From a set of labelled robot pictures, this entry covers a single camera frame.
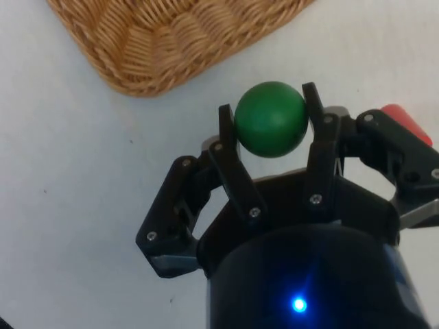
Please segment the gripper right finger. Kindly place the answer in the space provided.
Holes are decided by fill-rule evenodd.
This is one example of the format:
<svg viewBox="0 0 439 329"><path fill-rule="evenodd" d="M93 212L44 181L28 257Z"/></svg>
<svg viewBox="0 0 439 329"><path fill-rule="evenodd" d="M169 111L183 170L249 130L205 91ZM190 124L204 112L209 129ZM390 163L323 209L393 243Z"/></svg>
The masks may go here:
<svg viewBox="0 0 439 329"><path fill-rule="evenodd" d="M325 108L313 82L303 84L302 93L313 128L305 195L321 197L321 212L335 208L345 158L359 158L395 187L401 228L438 226L438 151L405 111L372 109L354 119L344 107Z"/></svg>

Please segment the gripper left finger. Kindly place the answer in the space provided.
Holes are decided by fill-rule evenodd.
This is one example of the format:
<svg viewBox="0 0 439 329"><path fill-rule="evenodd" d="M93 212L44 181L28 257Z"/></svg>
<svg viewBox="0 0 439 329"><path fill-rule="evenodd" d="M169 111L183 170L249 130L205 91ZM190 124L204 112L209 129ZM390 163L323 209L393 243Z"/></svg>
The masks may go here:
<svg viewBox="0 0 439 329"><path fill-rule="evenodd" d="M239 157L229 105L219 107L219 128L199 157L174 160L137 233L137 246L161 278L197 269L211 274L227 254L268 228L267 205ZM218 187L228 196L226 212L212 232L196 239L198 217Z"/></svg>

